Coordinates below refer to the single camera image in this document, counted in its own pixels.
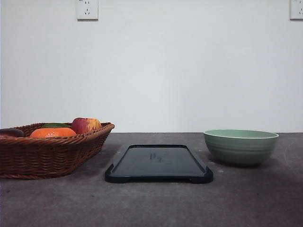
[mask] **tangerine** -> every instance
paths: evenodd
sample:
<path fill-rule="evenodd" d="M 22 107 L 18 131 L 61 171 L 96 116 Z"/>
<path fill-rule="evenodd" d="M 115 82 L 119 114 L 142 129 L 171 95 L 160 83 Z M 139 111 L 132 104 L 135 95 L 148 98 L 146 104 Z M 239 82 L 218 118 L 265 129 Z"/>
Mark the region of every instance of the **tangerine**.
<path fill-rule="evenodd" d="M 68 137 L 68 136 L 75 136 L 77 135 L 74 130 L 70 128 L 43 128 L 43 129 L 36 129 L 33 131 L 29 137 L 39 137 L 39 138 L 46 138 L 46 137 Z"/>

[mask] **dark purple fruit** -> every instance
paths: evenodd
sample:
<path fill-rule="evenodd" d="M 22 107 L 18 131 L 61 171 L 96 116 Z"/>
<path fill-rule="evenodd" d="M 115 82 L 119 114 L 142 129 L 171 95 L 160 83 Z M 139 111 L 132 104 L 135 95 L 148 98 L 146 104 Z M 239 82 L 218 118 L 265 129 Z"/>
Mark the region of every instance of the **dark purple fruit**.
<path fill-rule="evenodd" d="M 24 133 L 19 129 L 0 129 L 0 136 L 24 137 Z"/>

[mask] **plastic tray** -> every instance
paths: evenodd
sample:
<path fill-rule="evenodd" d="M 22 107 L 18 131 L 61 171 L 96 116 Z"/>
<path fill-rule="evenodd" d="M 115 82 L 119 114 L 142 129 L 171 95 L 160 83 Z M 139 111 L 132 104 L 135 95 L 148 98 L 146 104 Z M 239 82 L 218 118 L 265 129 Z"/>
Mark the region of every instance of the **plastic tray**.
<path fill-rule="evenodd" d="M 105 172 L 105 180 L 126 183 L 136 180 L 208 183 L 213 172 L 187 145 L 136 144 L 123 147 Z"/>

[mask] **outlet plate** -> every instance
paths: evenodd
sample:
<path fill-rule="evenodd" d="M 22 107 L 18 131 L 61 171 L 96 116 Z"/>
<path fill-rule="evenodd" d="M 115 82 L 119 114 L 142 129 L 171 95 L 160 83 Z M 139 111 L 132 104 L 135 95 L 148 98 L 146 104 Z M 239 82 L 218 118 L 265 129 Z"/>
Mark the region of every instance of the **outlet plate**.
<path fill-rule="evenodd" d="M 290 0 L 290 19 L 303 20 L 303 0 Z"/>
<path fill-rule="evenodd" d="M 99 0 L 76 0 L 78 20 L 98 20 Z"/>

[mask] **table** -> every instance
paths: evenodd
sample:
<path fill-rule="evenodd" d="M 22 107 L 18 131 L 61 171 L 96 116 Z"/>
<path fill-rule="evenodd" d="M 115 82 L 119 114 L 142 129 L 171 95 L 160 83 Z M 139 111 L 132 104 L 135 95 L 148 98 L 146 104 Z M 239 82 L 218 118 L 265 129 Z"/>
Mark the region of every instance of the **table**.
<path fill-rule="evenodd" d="M 126 144 L 188 144 L 214 180 L 104 181 Z M 257 167 L 224 165 L 202 133 L 111 133 L 101 152 L 71 175 L 0 179 L 1 227 L 302 227 L 303 133 L 280 133 L 276 149 Z"/>

